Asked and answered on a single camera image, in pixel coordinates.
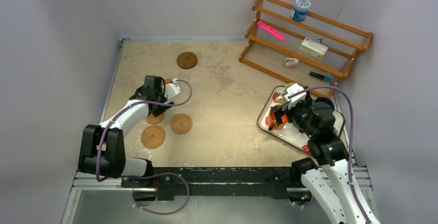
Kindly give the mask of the dark brown wooden coaster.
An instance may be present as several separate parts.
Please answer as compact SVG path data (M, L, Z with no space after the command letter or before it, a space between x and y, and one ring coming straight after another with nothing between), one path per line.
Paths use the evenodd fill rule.
M192 52L183 52L177 57L177 65L183 69L193 68L197 62L197 56Z

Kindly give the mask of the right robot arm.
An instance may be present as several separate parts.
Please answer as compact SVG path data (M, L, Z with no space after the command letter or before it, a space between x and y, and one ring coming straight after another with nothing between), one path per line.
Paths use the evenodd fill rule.
M308 138L312 158L292 163L291 182L310 190L331 223L379 223L353 173L352 150L335 134L334 107L310 91L289 84L271 107L275 124L292 123Z

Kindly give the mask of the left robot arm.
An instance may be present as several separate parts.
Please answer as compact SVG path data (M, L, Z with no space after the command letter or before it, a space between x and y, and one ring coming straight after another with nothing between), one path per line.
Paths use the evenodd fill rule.
M175 78L167 83L162 77L147 75L121 110L100 124L87 125L82 134L79 172L93 174L98 182L134 177L140 187L150 186L154 180L151 161L127 156L124 139L148 116L157 117L176 107L172 98L181 92L181 82Z

